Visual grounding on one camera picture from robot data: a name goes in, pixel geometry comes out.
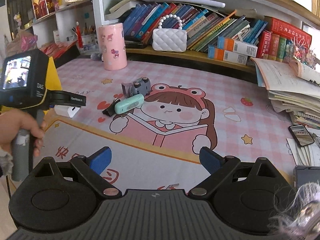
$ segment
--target heart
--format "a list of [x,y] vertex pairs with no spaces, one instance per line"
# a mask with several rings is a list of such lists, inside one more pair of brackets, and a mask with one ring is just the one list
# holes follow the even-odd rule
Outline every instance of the heart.
[[106,119],[105,118],[103,118],[103,117],[99,117],[98,118],[98,122],[104,122]]
[[123,94],[115,94],[115,95],[113,95],[113,97],[114,98],[121,98],[121,97],[123,97]]
[[97,109],[104,110],[104,109],[108,108],[109,106],[110,106],[110,104],[107,104],[107,101],[102,101],[98,104]]

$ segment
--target pearl bead handle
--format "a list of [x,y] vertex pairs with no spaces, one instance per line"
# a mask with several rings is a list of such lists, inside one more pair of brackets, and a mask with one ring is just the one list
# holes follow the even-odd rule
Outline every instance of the pearl bead handle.
[[167,14],[166,16],[163,16],[163,17],[161,17],[161,19],[160,19],[160,21],[159,21],[159,26],[158,26],[158,29],[161,29],[162,28],[162,24],[163,24],[163,22],[166,20],[166,19],[168,19],[168,18],[175,18],[176,20],[178,20],[178,23],[179,23],[179,27],[178,27],[178,29],[179,30],[182,30],[182,20],[180,20],[180,17],[179,16],[176,16],[175,14]]

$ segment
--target hand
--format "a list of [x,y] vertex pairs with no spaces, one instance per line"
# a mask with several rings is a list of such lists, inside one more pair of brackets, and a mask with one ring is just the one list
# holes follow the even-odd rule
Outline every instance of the hand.
[[29,130],[36,137],[35,157],[40,155],[40,149],[43,146],[45,122],[39,127],[37,121],[28,113],[18,109],[12,109],[0,115],[0,147],[11,154],[11,141],[16,137],[20,129]]
[[199,134],[196,136],[196,138],[193,140],[192,142],[192,151],[195,153],[195,154],[200,154],[200,150],[203,146],[207,146],[208,148],[211,147],[211,142],[210,142],[210,139],[203,135],[203,134]]
[[126,117],[119,117],[113,120],[110,124],[110,130],[114,133],[120,133],[124,128],[127,127],[129,119]]

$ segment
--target pink cylindrical container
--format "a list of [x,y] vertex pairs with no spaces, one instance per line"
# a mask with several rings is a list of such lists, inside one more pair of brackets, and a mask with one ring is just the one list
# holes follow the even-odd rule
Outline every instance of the pink cylindrical container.
[[99,27],[98,43],[106,70],[118,70],[127,65],[122,23]]

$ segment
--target strawberry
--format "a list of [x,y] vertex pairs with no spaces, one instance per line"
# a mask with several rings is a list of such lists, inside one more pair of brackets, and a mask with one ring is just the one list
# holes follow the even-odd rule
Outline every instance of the strawberry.
[[241,103],[245,106],[253,106],[253,103],[249,98],[241,98]]

